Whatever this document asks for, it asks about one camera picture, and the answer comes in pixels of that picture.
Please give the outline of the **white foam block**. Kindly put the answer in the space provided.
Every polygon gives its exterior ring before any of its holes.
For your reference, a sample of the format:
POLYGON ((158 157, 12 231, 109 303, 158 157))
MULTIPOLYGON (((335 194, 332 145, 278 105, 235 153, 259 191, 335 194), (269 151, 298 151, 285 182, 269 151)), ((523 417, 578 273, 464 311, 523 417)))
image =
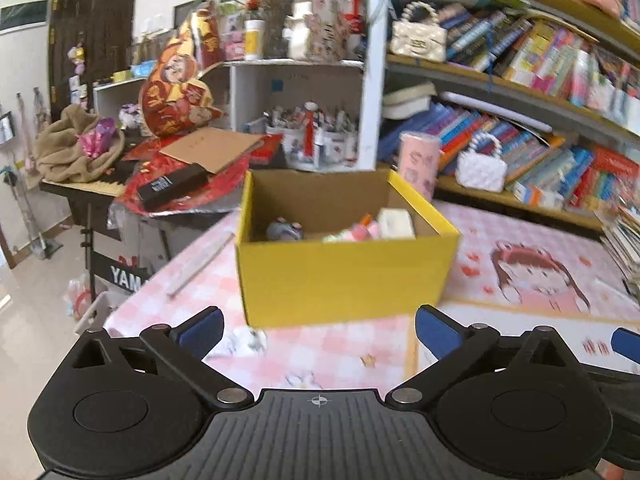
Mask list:
POLYGON ((407 209, 382 208, 378 212, 378 235, 381 240, 414 240, 413 221, 407 209))

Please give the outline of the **pink plush chick toy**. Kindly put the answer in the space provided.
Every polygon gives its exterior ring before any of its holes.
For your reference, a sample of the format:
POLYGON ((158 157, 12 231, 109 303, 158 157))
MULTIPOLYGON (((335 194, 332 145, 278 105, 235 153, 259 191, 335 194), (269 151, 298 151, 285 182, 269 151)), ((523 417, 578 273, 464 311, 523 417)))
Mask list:
POLYGON ((323 243, 359 243, 367 240, 378 240, 381 237, 378 222, 370 214, 366 214, 350 228, 322 238, 323 243))

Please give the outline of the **sticker sheet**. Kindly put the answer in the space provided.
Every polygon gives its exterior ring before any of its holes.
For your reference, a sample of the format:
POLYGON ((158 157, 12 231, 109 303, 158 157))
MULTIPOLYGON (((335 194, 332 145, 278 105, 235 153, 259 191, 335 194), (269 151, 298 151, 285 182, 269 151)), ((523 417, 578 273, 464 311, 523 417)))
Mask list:
POLYGON ((268 349, 268 338, 263 330, 238 326, 221 339, 217 349, 222 356, 263 356, 268 349))

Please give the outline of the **white ruler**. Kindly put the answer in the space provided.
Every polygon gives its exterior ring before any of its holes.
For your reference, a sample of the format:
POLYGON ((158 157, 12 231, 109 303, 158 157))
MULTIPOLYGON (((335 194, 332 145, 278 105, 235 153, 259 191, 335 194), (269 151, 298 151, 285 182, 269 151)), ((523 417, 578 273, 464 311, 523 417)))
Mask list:
POLYGON ((178 295, 186 285, 189 285, 212 261, 214 261, 224 248, 234 239, 231 231, 218 235, 202 250, 193 256, 169 283, 166 289, 166 297, 171 299, 178 295))

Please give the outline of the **stack of papers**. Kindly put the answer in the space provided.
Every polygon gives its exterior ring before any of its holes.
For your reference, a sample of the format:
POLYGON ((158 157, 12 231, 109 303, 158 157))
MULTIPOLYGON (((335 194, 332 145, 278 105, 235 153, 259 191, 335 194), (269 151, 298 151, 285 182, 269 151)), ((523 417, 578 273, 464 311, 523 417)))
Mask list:
POLYGON ((602 230, 601 242, 622 272, 628 294, 639 300, 639 208, 621 204, 613 217, 603 220, 602 230))

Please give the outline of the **yellow cardboard box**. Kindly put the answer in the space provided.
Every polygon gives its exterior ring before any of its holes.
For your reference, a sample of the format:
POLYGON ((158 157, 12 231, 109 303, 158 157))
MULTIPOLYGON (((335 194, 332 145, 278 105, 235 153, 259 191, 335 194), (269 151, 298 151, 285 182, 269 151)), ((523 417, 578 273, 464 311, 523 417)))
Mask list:
POLYGON ((413 314, 442 299, 460 232, 392 170, 258 170, 244 182, 236 263, 256 328, 413 314), (407 209, 414 240, 323 243, 382 208, 407 209))

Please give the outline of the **orange white small box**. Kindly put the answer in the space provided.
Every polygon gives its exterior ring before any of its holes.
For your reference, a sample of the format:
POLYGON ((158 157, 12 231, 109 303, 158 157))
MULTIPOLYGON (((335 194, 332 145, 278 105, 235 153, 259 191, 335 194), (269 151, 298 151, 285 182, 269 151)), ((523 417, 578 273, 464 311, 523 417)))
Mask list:
POLYGON ((520 203, 528 206, 552 210, 561 210, 564 207, 564 198, 561 194, 544 188, 537 188, 535 185, 515 182, 513 195, 520 203))

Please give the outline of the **black rectangular case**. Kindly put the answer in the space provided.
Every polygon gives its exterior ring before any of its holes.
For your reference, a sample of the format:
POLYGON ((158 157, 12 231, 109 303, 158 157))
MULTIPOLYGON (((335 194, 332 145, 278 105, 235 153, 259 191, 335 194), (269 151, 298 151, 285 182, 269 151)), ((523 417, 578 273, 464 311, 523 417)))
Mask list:
POLYGON ((207 170, 199 164, 191 164, 140 186, 138 197, 146 211, 154 211, 206 185, 207 180, 207 170))

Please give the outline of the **pink cylindrical container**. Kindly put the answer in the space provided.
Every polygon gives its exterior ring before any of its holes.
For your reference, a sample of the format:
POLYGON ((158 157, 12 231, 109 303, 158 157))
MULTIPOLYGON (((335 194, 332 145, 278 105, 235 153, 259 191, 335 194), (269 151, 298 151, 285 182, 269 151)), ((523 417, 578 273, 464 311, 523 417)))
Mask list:
POLYGON ((438 136, 411 131, 400 135, 398 174, 428 202, 435 191, 441 147, 438 136))

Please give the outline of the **brown cardboard sheet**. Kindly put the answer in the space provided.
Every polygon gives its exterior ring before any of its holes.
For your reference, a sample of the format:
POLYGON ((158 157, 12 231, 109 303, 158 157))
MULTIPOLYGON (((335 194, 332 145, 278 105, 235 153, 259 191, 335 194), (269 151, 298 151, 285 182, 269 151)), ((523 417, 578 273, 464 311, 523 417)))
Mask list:
POLYGON ((219 174, 236 160, 262 145, 262 136, 217 128, 201 128, 160 150, 163 155, 192 165, 210 174, 219 174))

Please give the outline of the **brown plush blanket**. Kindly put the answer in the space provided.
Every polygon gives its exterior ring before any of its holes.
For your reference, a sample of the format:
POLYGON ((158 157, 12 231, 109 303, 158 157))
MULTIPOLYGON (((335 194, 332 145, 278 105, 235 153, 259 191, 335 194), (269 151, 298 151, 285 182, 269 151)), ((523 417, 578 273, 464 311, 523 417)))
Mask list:
POLYGON ((61 118, 45 128, 37 138, 36 168, 44 180, 55 183, 89 183, 99 180, 113 166, 125 148, 125 136, 115 129, 114 139, 105 154, 95 159, 86 155, 80 137, 92 131, 101 119, 81 106, 70 104, 61 118))

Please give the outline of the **pen holder cup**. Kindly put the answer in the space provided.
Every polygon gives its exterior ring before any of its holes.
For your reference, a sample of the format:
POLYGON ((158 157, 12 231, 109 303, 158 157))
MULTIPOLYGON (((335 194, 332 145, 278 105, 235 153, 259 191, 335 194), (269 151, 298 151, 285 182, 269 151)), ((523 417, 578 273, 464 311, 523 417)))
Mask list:
POLYGON ((286 166, 309 172, 351 170, 358 160, 358 122, 344 108, 334 112, 308 101, 264 114, 266 133, 281 137, 286 166))

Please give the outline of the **red cartoon paper decoration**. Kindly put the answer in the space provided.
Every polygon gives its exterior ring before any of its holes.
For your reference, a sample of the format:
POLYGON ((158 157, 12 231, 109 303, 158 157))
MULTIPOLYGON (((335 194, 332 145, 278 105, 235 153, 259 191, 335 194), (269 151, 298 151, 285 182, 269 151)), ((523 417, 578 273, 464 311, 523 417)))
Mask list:
POLYGON ((139 105, 154 136, 173 136, 224 116, 202 77, 224 62, 213 4, 192 11, 142 84, 139 105))

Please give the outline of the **wooden bookshelf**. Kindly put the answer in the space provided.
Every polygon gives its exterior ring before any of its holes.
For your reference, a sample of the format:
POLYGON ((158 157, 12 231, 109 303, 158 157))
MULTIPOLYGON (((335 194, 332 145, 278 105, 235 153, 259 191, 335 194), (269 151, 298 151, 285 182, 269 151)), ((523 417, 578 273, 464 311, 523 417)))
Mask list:
POLYGON ((404 130, 438 136, 440 198, 525 212, 583 231, 639 192, 639 0, 370 0, 372 54, 386 89, 424 84, 404 130), (428 3, 447 31, 446 61, 390 52, 394 21, 428 3), (490 133, 508 165, 500 193, 457 184, 457 160, 490 133), (555 191, 561 210, 520 203, 515 182, 555 191))

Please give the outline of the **beige pearl handbag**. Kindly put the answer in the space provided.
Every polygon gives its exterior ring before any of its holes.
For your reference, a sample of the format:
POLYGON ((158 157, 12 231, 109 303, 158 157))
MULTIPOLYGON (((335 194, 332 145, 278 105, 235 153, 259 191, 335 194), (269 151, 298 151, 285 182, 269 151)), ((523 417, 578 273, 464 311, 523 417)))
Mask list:
POLYGON ((426 2, 411 1, 393 24, 390 52, 394 55, 422 58, 434 63, 446 61, 447 31, 442 28, 435 10, 426 2), (413 14, 422 9, 428 14, 426 23, 413 22, 413 14))

